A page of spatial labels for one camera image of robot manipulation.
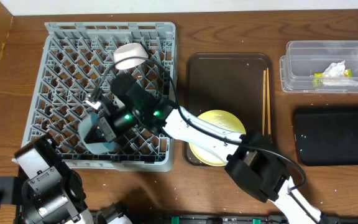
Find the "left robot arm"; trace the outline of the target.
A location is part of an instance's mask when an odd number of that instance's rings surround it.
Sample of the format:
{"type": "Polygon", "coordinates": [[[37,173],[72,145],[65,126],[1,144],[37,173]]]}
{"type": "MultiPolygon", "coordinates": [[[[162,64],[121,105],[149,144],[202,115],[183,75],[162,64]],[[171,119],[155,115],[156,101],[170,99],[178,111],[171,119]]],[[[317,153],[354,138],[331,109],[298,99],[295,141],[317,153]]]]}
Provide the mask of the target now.
{"type": "Polygon", "coordinates": [[[52,135],[44,134],[15,152],[27,176],[21,187],[23,223],[91,224],[81,177],[56,153],[52,135]]]}

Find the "white tissue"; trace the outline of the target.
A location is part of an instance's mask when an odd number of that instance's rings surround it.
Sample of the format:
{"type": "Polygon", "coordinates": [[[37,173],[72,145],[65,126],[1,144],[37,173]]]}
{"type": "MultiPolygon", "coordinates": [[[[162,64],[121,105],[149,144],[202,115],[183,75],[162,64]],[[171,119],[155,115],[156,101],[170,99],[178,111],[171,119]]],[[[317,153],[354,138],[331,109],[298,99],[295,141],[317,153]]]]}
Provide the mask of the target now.
{"type": "Polygon", "coordinates": [[[324,86],[358,86],[358,81],[353,80],[352,71],[345,66],[345,60],[331,63],[322,73],[324,86]]]}

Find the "pink bowl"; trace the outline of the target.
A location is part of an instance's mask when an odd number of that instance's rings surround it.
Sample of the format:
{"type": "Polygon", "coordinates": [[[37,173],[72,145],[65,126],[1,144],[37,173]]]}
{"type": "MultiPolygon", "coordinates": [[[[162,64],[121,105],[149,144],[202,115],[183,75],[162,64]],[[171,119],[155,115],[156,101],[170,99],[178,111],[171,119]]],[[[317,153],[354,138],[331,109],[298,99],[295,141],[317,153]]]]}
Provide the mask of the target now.
{"type": "Polygon", "coordinates": [[[113,53],[115,68],[118,70],[134,68],[145,62],[148,57],[148,53],[139,43],[120,46],[113,53]]]}

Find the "light blue saucer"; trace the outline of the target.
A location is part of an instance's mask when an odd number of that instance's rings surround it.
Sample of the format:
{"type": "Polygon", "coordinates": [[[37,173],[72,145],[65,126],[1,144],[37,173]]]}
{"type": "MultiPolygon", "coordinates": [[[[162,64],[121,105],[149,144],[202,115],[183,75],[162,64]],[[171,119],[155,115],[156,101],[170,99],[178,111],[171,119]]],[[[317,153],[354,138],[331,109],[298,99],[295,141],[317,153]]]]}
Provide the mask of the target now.
{"type": "Polygon", "coordinates": [[[97,128],[99,116],[96,113],[90,113],[79,123],[78,134],[81,142],[92,154],[103,154],[113,152],[116,149],[115,142],[107,142],[97,128]]]}

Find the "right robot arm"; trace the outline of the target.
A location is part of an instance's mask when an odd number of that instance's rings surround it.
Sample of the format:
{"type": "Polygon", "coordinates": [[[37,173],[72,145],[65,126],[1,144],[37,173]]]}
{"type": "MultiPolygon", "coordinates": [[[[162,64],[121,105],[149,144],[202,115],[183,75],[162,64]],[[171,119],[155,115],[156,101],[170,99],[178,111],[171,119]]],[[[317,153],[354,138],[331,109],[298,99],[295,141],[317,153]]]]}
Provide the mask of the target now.
{"type": "Polygon", "coordinates": [[[260,133],[243,134],[203,121],[172,100],[154,97],[128,73],[112,79],[110,87],[124,103],[124,114],[109,119],[116,136],[139,124],[153,134],[192,143],[224,162],[226,173],[241,190],[260,202],[271,201],[289,223],[324,222],[322,211],[295,185],[287,167],[293,161],[279,154],[260,133]]]}

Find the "green snack wrapper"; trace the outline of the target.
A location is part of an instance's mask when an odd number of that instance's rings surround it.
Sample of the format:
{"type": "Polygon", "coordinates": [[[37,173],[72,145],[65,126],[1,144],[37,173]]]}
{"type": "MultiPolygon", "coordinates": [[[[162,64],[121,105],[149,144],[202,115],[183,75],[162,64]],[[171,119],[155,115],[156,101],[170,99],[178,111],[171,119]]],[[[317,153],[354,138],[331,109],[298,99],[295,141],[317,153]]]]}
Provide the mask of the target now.
{"type": "Polygon", "coordinates": [[[352,80],[347,80],[352,78],[353,74],[350,69],[345,69],[342,72],[334,72],[333,78],[341,78],[341,80],[324,80],[324,73],[315,73],[312,80],[312,85],[317,86],[352,86],[352,80]]]}

